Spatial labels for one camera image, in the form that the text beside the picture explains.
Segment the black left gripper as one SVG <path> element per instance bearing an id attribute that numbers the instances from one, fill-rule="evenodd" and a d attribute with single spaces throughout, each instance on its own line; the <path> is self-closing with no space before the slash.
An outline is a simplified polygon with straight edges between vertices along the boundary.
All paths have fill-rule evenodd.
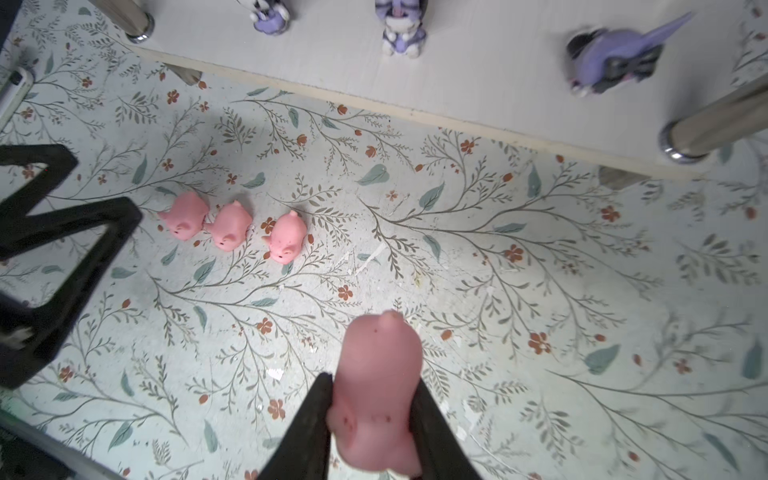
<path id="1" fill-rule="evenodd" d="M 63 145 L 4 145 L 1 163 L 42 168 L 1 203 L 2 260 L 28 259 L 59 240 L 91 230 L 99 233 L 81 258 L 38 266 L 40 272 L 62 276 L 46 302 L 26 303 L 10 293 L 1 295 L 1 385 L 16 389 L 57 357 L 102 277 L 140 225 L 142 213 L 127 197 L 35 213 L 34 208 L 78 165 Z"/>

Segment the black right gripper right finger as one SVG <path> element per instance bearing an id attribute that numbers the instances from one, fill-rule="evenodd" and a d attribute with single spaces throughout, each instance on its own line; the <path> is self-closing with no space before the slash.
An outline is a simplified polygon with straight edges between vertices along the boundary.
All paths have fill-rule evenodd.
<path id="1" fill-rule="evenodd" d="M 423 380 L 411 404 L 409 429 L 421 466 L 417 479 L 480 479 Z"/>

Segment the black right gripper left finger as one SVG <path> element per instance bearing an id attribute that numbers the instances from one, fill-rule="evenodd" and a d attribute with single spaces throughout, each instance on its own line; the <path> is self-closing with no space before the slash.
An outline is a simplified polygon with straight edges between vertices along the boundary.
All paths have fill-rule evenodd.
<path id="1" fill-rule="evenodd" d="M 259 480 L 328 478 L 331 434 L 326 416 L 332 394 L 332 375 L 319 374 L 274 454 L 260 470 Z"/>

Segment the pink pig toy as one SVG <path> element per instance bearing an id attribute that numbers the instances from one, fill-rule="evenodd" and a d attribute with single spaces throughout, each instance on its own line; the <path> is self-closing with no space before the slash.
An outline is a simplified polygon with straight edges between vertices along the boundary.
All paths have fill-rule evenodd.
<path id="1" fill-rule="evenodd" d="M 422 473 L 409 427 L 422 365 L 421 340 L 401 313 L 367 314 L 350 323 L 326 416 L 349 466 L 406 477 Z"/>
<path id="2" fill-rule="evenodd" d="M 231 252 L 239 247 L 247 237 L 247 231 L 253 222 L 253 217 L 237 200 L 225 205 L 218 212 L 212 223 L 205 223 L 203 228 L 208 232 L 213 244 L 222 251 Z"/>
<path id="3" fill-rule="evenodd" d="M 271 234 L 262 236 L 262 240 L 268 247 L 269 258 L 287 265 L 301 253 L 306 235 L 305 222 L 295 210 L 291 210 L 278 218 Z"/>
<path id="4" fill-rule="evenodd" d="M 190 191 L 178 196 L 171 208 L 159 212 L 158 216 L 176 239 L 187 241 L 202 231 L 209 211 L 207 203 Z"/>

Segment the purple black-bow figure toy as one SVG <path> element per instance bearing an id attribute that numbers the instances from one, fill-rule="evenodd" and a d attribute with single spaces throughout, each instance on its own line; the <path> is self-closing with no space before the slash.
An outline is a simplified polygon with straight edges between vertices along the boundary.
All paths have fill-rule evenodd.
<path id="1" fill-rule="evenodd" d="M 601 95 L 626 82 L 652 77 L 666 41 L 693 17 L 688 12 L 646 33 L 594 28 L 574 35 L 566 45 L 571 93 Z"/>

